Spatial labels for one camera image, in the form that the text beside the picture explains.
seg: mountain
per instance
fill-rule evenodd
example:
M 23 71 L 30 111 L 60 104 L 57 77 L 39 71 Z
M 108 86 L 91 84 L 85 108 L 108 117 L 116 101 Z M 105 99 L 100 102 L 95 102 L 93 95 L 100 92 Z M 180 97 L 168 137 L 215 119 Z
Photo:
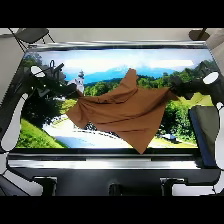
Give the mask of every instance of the mountain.
M 167 68 L 150 68 L 147 66 L 142 66 L 140 68 L 137 68 L 136 70 L 137 74 L 139 75 L 153 76 L 155 78 L 162 77 L 164 72 L 172 74 L 175 71 Z M 88 84 L 92 82 L 100 82 L 103 80 L 110 80 L 114 78 L 123 78 L 127 71 L 127 66 L 121 66 L 118 68 L 109 69 L 106 72 L 95 72 L 93 74 L 84 76 L 84 83 Z

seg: chair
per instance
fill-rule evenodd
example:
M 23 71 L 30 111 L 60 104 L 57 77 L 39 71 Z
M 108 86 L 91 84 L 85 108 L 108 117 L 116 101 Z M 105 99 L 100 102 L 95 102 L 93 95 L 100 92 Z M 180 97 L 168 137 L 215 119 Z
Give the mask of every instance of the chair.
M 17 34 L 15 34 L 12 31 L 12 29 L 10 28 L 8 29 L 10 30 L 12 35 L 15 37 L 16 41 L 18 42 L 19 46 L 21 47 L 24 53 L 25 53 L 24 48 L 27 49 L 27 47 L 22 43 L 22 41 L 28 44 L 33 44 L 37 42 L 38 40 L 42 39 L 45 44 L 43 37 L 48 35 L 50 39 L 52 40 L 52 42 L 54 42 L 47 28 L 25 28 L 24 30 L 22 30 L 21 32 Z

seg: wrinkled cloth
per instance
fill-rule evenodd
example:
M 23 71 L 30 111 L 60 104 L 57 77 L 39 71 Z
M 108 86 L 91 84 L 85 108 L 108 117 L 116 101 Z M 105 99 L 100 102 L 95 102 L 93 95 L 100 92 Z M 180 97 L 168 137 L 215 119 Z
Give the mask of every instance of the wrinkled cloth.
M 136 70 L 129 69 L 116 89 L 80 97 L 66 114 L 80 128 L 91 121 L 100 131 L 115 132 L 142 154 L 160 126 L 166 103 L 178 98 L 169 88 L 140 88 L 137 78 Z

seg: sky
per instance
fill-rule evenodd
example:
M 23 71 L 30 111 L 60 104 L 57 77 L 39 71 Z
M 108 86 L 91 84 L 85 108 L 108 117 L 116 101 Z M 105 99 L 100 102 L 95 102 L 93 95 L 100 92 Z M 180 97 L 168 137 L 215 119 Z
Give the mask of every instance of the sky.
M 52 59 L 56 66 L 64 63 L 63 72 L 76 77 L 81 70 L 89 75 L 123 66 L 133 69 L 146 66 L 182 71 L 186 67 L 196 67 L 203 60 L 213 60 L 207 49 L 105 49 L 38 53 L 44 64 L 49 65 Z

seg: brown fabric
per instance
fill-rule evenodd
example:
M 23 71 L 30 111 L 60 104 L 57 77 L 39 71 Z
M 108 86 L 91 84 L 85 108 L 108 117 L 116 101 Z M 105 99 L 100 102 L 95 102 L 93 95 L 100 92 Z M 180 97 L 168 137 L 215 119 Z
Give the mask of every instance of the brown fabric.
M 178 98 L 169 88 L 144 89 L 129 69 L 120 85 L 101 96 L 80 97 L 67 115 L 80 128 L 91 121 L 98 130 L 116 132 L 143 153 L 155 136 L 168 100 Z

